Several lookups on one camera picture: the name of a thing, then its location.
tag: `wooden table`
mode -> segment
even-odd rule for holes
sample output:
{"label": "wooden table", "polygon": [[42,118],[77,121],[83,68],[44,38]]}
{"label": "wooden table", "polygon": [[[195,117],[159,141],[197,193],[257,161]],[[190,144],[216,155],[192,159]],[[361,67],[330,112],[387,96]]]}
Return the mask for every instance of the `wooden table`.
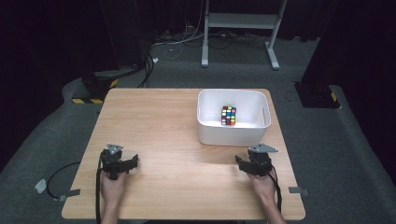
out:
{"label": "wooden table", "polygon": [[[65,218],[95,218],[95,174],[107,143],[123,145],[122,159],[139,155],[127,175],[120,218],[126,219],[265,219],[248,176],[234,156],[248,161],[247,147],[206,146],[199,142],[199,89],[113,89],[103,105],[67,198]],[[282,214],[305,216],[282,132],[267,90],[272,124],[262,141],[279,150],[270,154],[282,189]]]}

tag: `yellow and black tape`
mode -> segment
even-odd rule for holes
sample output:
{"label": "yellow and black tape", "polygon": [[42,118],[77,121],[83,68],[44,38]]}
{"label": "yellow and black tape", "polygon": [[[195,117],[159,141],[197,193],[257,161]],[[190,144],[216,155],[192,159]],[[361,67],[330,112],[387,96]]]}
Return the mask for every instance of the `yellow and black tape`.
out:
{"label": "yellow and black tape", "polygon": [[117,83],[119,83],[119,79],[118,78],[111,82],[110,89],[115,88],[117,86]]}
{"label": "yellow and black tape", "polygon": [[[108,91],[110,89],[115,88],[117,86],[119,80],[115,79],[115,80],[113,80],[111,82],[108,82],[108,80],[106,80],[106,82],[109,83],[109,84],[107,84],[108,85],[108,89],[104,90],[104,91]],[[96,105],[99,105],[99,104],[102,104],[105,101],[104,99],[106,97],[106,93],[103,92],[102,95],[103,95],[103,99],[91,98],[89,95],[88,96],[85,95],[85,97],[73,97],[72,101],[75,104],[96,104]]]}
{"label": "yellow and black tape", "polygon": [[104,101],[101,99],[81,99],[81,98],[73,98],[73,103],[75,104],[102,104]]}

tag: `human arm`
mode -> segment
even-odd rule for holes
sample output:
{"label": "human arm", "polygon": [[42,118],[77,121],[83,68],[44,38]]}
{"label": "human arm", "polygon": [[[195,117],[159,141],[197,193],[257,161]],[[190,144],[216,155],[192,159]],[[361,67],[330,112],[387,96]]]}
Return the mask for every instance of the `human arm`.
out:
{"label": "human arm", "polygon": [[119,220],[125,176],[126,173],[123,172],[117,180],[111,180],[106,172],[101,173],[101,193],[105,201],[102,224],[116,224]]}
{"label": "human arm", "polygon": [[[276,173],[273,170],[269,173],[275,179],[277,179]],[[280,214],[277,209],[275,202],[275,191],[276,187],[270,176],[258,176],[247,174],[251,180],[254,191],[259,197],[260,203],[262,204],[262,209],[265,217],[270,224],[283,224],[286,223],[285,219]]]}

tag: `finger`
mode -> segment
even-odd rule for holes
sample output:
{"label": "finger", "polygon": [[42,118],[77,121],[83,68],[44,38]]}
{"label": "finger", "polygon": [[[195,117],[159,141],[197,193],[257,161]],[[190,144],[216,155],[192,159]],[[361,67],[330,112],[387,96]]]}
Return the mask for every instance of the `finger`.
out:
{"label": "finger", "polygon": [[119,178],[125,179],[126,172],[119,173]]}

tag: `rack leg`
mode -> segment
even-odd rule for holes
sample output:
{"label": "rack leg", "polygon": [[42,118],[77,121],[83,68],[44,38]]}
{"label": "rack leg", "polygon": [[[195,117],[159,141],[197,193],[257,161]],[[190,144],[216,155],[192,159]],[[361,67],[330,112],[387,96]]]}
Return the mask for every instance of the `rack leg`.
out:
{"label": "rack leg", "polygon": [[207,45],[207,36],[209,33],[209,0],[206,1],[205,7],[205,27],[204,27],[204,43],[202,45],[202,67],[209,66],[209,47]]}
{"label": "rack leg", "polygon": [[275,43],[275,40],[276,40],[276,35],[277,35],[278,30],[279,30],[280,23],[282,22],[283,12],[285,11],[285,7],[286,7],[287,3],[288,3],[288,0],[283,0],[282,1],[281,5],[280,5],[280,9],[279,9],[279,11],[277,13],[276,22],[275,22],[275,25],[274,25],[274,30],[271,33],[270,42],[265,42],[265,48],[267,49],[268,56],[269,56],[270,61],[271,61],[271,65],[272,65],[274,70],[279,70],[279,63],[277,62],[277,58],[276,58],[275,53],[274,53],[274,43]]}

